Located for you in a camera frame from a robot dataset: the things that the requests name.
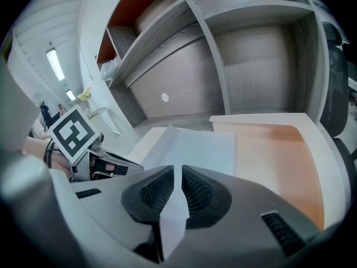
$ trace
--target paper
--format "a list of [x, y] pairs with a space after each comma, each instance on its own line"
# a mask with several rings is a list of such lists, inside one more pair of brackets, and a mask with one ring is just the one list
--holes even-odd
[[173, 192], [160, 215], [160, 233], [164, 259], [167, 259], [185, 235], [189, 209], [181, 189], [182, 165], [197, 166], [227, 175], [234, 171], [235, 138], [233, 133], [179, 130], [169, 126], [146, 155], [145, 170], [173, 165]]

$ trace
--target fluorescent light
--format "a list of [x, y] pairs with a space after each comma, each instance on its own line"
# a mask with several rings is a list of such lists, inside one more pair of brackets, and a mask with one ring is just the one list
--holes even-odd
[[68, 97], [69, 97], [72, 101], [76, 99], [76, 98], [74, 97], [72, 91], [67, 90], [66, 93], [67, 93]]
[[50, 62], [50, 65], [52, 67], [52, 70], [54, 70], [54, 73], [58, 80], [63, 80], [65, 79], [65, 75], [63, 74], [63, 71], [60, 66], [60, 62], [58, 61], [57, 58], [57, 53], [55, 49], [51, 49], [46, 53], [46, 56]]

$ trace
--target white wall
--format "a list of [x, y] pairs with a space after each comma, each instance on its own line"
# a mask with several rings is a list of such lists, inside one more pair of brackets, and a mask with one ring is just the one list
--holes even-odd
[[[98, 54], [105, 28], [118, 2], [119, 0], [83, 0], [77, 32], [83, 51], [82, 56], [79, 50], [83, 86], [84, 88], [91, 86], [92, 107], [107, 107], [109, 114], [105, 113], [103, 119], [110, 129], [119, 133], [128, 133], [133, 132], [132, 126], [118, 107], [105, 82], [100, 79], [100, 72], [94, 59], [94, 56]], [[89, 80], [89, 74], [93, 76], [92, 82]], [[130, 136], [125, 142], [135, 142], [135, 138]]]
[[58, 100], [37, 81], [14, 47], [10, 52], [7, 67], [15, 82], [32, 102], [38, 104], [40, 101], [44, 101], [49, 107], [52, 116], [59, 111]]

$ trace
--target black rubber pad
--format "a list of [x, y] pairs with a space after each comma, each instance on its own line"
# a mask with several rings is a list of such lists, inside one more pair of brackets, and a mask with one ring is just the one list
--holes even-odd
[[186, 229], [211, 227], [230, 208], [232, 198], [228, 189], [187, 165], [182, 166], [181, 187], [190, 212]]
[[173, 192], [173, 166], [129, 186], [122, 203], [131, 217], [140, 223], [159, 223], [160, 213]]

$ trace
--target ceiling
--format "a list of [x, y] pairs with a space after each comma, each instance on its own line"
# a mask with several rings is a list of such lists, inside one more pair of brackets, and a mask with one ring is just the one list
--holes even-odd
[[[81, 4], [82, 0], [32, 0], [13, 27], [21, 50], [44, 86], [64, 103], [70, 102], [67, 90], [75, 95], [83, 90], [76, 33]], [[66, 77], [62, 81], [46, 57], [46, 51], [52, 48]]]

